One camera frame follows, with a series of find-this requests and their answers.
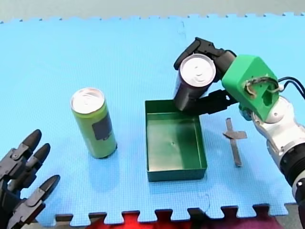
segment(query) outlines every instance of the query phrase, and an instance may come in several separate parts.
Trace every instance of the aluminum can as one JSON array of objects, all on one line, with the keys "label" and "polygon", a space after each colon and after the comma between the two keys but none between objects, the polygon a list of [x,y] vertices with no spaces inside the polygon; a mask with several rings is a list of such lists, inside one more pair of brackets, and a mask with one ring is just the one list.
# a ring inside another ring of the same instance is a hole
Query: aluminum can
[{"label": "aluminum can", "polygon": [[192,109],[195,100],[208,90],[215,75],[215,64],[208,56],[196,53],[185,58],[178,70],[175,106],[180,111]]},{"label": "aluminum can", "polygon": [[80,89],[71,98],[71,109],[91,155],[112,154],[117,143],[104,94],[95,88]]}]

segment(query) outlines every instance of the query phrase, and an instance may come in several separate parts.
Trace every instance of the green gripper mount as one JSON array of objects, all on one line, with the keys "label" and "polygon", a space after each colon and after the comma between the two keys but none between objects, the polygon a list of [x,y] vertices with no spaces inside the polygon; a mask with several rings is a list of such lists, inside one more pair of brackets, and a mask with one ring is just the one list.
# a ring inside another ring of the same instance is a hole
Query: green gripper mount
[{"label": "green gripper mount", "polygon": [[265,81],[251,85],[251,91],[246,91],[246,82],[260,77],[268,77],[277,81],[277,77],[258,56],[238,55],[222,78],[226,91],[240,103],[240,109],[253,111],[262,121],[266,121],[271,108],[279,98],[279,92],[274,92],[276,85]]}]

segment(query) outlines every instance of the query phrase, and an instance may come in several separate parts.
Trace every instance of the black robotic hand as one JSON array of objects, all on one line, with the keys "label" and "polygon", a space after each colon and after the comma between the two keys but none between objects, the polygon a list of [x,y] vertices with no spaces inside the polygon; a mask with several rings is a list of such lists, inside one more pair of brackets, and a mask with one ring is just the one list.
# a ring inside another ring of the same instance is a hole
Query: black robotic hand
[{"label": "black robotic hand", "polygon": [[35,130],[0,161],[0,229],[20,229],[33,222],[60,180],[59,175],[52,176],[29,198],[20,199],[21,190],[33,183],[50,152],[50,145],[46,143],[32,156],[40,139],[41,131]]}]

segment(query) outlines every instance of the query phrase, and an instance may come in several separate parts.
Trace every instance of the can lid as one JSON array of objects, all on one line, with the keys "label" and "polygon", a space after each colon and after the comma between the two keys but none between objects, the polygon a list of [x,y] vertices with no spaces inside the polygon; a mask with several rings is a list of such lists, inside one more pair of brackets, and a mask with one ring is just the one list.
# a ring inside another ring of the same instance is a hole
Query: can lid
[{"label": "can lid", "polygon": [[71,99],[71,108],[80,114],[90,114],[100,109],[104,102],[105,96],[100,90],[87,87],[74,93]]},{"label": "can lid", "polygon": [[209,85],[215,78],[216,67],[209,57],[196,53],[182,61],[180,75],[189,85],[203,87]]}]

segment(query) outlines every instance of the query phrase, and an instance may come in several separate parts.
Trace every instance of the can label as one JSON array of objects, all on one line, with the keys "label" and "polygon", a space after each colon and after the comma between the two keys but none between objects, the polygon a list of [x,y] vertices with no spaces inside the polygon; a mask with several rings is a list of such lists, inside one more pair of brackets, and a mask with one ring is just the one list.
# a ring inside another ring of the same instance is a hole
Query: can label
[{"label": "can label", "polygon": [[92,124],[93,132],[96,140],[107,140],[110,137],[112,131],[112,124],[109,116],[107,115],[100,121]]}]

